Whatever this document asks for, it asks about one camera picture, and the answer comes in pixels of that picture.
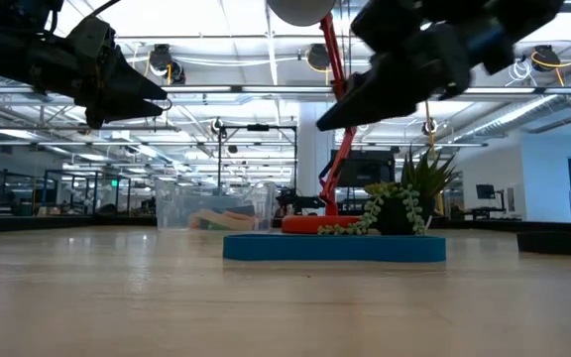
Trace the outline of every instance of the desk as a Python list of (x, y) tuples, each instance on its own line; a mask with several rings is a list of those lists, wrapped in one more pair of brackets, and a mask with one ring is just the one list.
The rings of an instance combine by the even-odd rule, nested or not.
[(464, 212), (464, 215), (472, 215), (473, 220), (477, 220), (477, 218), (483, 217), (484, 219), (491, 219), (491, 213), (506, 213), (506, 210), (503, 208), (494, 208), (494, 207), (478, 207), (478, 208), (471, 208), (469, 211)]

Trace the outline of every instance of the transparent container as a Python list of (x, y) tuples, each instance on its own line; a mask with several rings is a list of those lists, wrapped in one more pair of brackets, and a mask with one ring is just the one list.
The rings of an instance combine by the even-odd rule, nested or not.
[(156, 181), (158, 229), (270, 230), (276, 205), (277, 186), (273, 182), (220, 194), (217, 188)]

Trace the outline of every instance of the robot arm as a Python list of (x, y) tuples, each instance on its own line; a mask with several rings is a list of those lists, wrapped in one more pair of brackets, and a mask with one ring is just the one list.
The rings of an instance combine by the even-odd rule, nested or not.
[[(348, 80), (347, 93), (318, 129), (407, 116), (432, 94), (444, 100), (463, 93), (474, 66), (495, 74), (511, 65), (513, 45), (554, 19), (563, 2), (371, 0), (352, 31), (374, 51), (372, 69)], [(421, 30), (424, 24), (430, 25)]]
[[(66, 38), (54, 35), (62, 3), (0, 0), (0, 75), (72, 97), (95, 129), (161, 115), (146, 99), (165, 100), (167, 93), (127, 64), (109, 24), (88, 16)], [(50, 14), (52, 28), (45, 31)]]

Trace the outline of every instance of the white wall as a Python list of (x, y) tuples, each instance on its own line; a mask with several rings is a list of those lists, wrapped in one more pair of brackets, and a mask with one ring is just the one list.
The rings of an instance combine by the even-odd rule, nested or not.
[(329, 108), (328, 103), (302, 103), (298, 127), (298, 178), (296, 185), (304, 196), (318, 195), (322, 187), (318, 174), (331, 159), (334, 132), (319, 132), (316, 120)]
[(500, 196), (495, 200), (477, 198), (477, 184), (492, 184), (495, 190), (505, 192), (508, 209), (508, 188), (514, 189), (514, 211), (495, 213), (492, 217), (520, 217), (526, 219), (525, 189), (521, 164), (521, 146), (518, 135), (488, 142), (486, 148), (464, 148), (455, 158), (456, 171), (463, 173), (464, 208), (482, 206), (501, 207)]
[(571, 135), (523, 135), (521, 153), (528, 220), (571, 222)]

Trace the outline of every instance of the blue tray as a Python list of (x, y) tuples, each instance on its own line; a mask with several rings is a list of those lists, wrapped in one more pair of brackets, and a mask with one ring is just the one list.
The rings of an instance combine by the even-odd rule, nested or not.
[(224, 258), (241, 261), (446, 260), (446, 240), (421, 236), (241, 234), (224, 237)]

